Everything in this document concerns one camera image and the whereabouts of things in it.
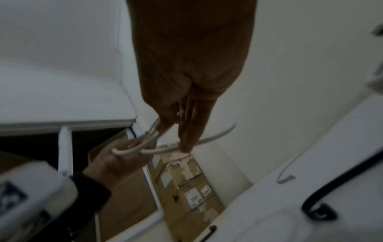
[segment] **white device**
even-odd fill
[[[152,124],[152,126],[148,130],[149,138],[146,139],[145,141],[143,141],[138,146],[136,146],[132,149],[129,149],[129,150],[112,149],[112,153],[117,155],[117,156],[125,156],[125,155],[133,155],[135,153],[140,153],[143,155],[156,155],[156,154],[164,154],[164,153],[171,153],[174,151],[178,151],[180,149],[179,143],[166,145],[164,148],[157,148],[157,149],[153,149],[153,150],[145,149],[151,144],[152,141],[161,137],[161,134],[158,131],[156,131],[156,129],[155,129],[155,127],[158,125],[159,122],[160,122],[160,119],[157,118],[157,120]],[[236,124],[234,123],[232,126],[230,126],[228,129],[226,129],[223,132],[220,132],[216,135],[201,139],[198,141],[197,145],[202,145],[202,144],[211,142],[213,140],[216,140],[222,136],[225,136],[226,134],[230,133],[235,128],[235,126],[236,126]]]
[[[24,242],[55,220],[77,198],[74,182],[44,161],[0,176],[0,242]]]

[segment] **ceiling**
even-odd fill
[[[119,82],[118,0],[0,0],[0,58]]]

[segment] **black sleeve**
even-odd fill
[[[78,196],[73,205],[29,242],[73,241],[111,195],[104,186],[82,174],[76,174],[72,179],[78,190]]]

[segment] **hand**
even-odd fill
[[[104,185],[112,191],[118,182],[127,175],[130,175],[144,167],[153,159],[153,156],[135,154],[134,156],[115,156],[112,149],[126,150],[136,147],[144,137],[128,140],[127,137],[112,141],[103,148],[95,160],[83,171],[83,174]],[[154,149],[156,144],[152,144],[149,149]]]
[[[161,119],[158,131],[179,123],[180,149],[190,152],[241,73],[256,1],[127,2],[142,97]]]

